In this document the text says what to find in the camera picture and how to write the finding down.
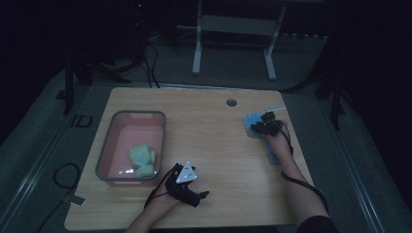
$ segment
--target blue sponge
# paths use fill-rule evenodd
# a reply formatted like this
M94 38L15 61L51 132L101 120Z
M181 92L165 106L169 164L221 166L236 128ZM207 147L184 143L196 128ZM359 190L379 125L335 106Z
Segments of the blue sponge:
M259 133L255 132L252 129L252 124L256 124L258 121L261 121L260 113L250 113L243 117L243 122L245 123L246 132L248 133L249 137L262 138ZM269 156L269 163L273 165L279 165L280 163L279 163L278 157L272 151L269 143L266 140L264 141L264 146L265 146L266 153Z

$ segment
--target pink plastic tray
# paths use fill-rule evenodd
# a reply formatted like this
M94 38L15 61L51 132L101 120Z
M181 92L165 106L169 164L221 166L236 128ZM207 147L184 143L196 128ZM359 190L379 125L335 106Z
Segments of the pink plastic tray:
M115 113L96 165L96 175L111 186L156 185L161 167L166 116L159 111ZM138 179L130 149L146 144L155 151L154 174Z

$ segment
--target wooden table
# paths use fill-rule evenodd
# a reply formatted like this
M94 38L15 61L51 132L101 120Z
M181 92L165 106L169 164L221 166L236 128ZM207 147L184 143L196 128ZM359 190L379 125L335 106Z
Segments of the wooden table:
M226 105L235 99L237 106ZM178 88L115 88L90 149L76 195L65 221L69 230L124 229L143 210L153 187L110 187L94 169L113 114L120 110L158 110L166 114L161 176L188 160L198 179L189 187L210 190L197 208L181 204L155 228L221 227L293 223L279 166L268 163L264 141L250 138L243 116L285 103L277 91ZM294 159L312 183L286 109Z

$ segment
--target dark background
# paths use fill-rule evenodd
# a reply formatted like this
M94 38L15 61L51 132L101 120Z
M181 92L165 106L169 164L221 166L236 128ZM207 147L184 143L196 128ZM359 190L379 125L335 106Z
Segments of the dark background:
M214 2L206 10L224 10L228 6L222 1ZM134 15L136 11L150 27L162 31L172 41L176 24L195 25L196 1L141 3L142 9L136 9L132 1L2 1L0 143L19 123L46 83L63 69L68 52L80 51L98 62L113 63L113 57L121 53L126 28L140 20ZM336 70L344 74L344 89L411 209L410 4L396 0L288 4L282 32L298 37L328 36L314 74ZM231 10L234 15L252 17L254 13L244 11L240 3ZM143 28L140 32L135 36L144 42L148 31ZM143 46L144 43L134 45L136 52Z

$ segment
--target cord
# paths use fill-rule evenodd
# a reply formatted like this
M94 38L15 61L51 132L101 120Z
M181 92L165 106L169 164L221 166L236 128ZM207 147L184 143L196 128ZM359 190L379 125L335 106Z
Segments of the cord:
M288 130L288 134L289 134L289 129L288 129L288 127L287 127L282 121L280 121L280 120L277 121L277 122L279 122L280 124L282 124L282 126L285 126L285 128L286 128L286 130ZM279 129L279 132L281 132L282 135L283 135L283 136L285 137L285 139L287 140L287 142L288 142L288 144L289 144L289 147L290 147L290 150L291 150L291 154L293 154L293 147L292 147L292 145L291 145L291 138L286 135L286 133L282 130L282 127L280 127L277 123L274 123L274 124L275 124L276 127ZM295 178L291 178L291 177L289 177L288 175L286 175L284 172L282 172L282 177L283 177L286 181L288 181L288 182L297 183L297 184L302 185L302 186L304 186L304 187L306 187L306 188L309 188L310 190L312 190L313 192L315 192L315 193L321 198L322 202L324 203L324 206L325 206L326 211L329 213L329 207L328 207L328 205L327 205L326 198L324 197L324 195L323 195L316 187L314 187L314 186L312 186L311 184L306 183L306 182L304 182L304 181L301 181L301 180L298 180L298 179L295 179Z
M70 185L65 185L63 183L61 183L58 178L57 175L60 172L60 170L62 170L65 167L68 166L72 166L76 169L76 179L73 181L73 183L71 183ZM80 179L80 168L78 165L76 165L75 163L66 163L62 166L60 166L59 168L57 168L54 173L53 173L53 181L54 183L62 188L67 188L70 189L69 191L67 191L66 196L69 195L78 185L79 183L79 179ZM39 226L39 228L37 228L36 233L39 233L42 231L43 227L45 226L45 224L48 222L48 220L52 217L52 215L58 210L58 208L64 203L63 199L61 199L57 205L54 206L54 208L51 210L51 212L48 214L48 216L43 220L42 224Z
M309 188L310 190L315 192L321 198L322 202L324 203L326 211L329 213L329 207L327 205L326 198L324 197L324 195L316 187L312 186L309 183L303 182L301 180L291 178L288 175L286 175L284 172L282 172L282 177L288 182L297 183L297 184L302 185L306 188Z
M157 62L158 52L157 52L157 49L154 46L148 44L148 47L152 48L154 50L154 53L155 53L154 63L152 65L152 78L153 78L154 83L157 86L157 88L160 88L160 86L158 85L157 79L155 78L155 64Z
M156 194L157 190L160 188L161 184L166 180L166 178L169 177L170 174L172 174L173 172L176 172L177 168L178 168L178 166L177 166L177 164L176 164L172 169L170 169L170 170L163 176L163 178L162 178L162 179L160 180L160 182L158 183L157 187L156 187L156 188L152 191L152 193L149 195L149 197L148 197L148 199L146 200L146 203L145 203L145 206L144 206L143 209L146 209L146 207L149 205L149 203L150 203L153 199L155 199L156 197L159 197L159 196L162 196L162 195L165 195L165 194L169 193L169 191L167 191L167 192L165 192L165 193L158 194L158 195L155 196L155 194Z
M144 57L144 61L146 63L146 66L148 67L148 83L149 83L149 87L152 88L152 82L151 82L151 67L149 66L149 62L148 62L148 58L145 56Z

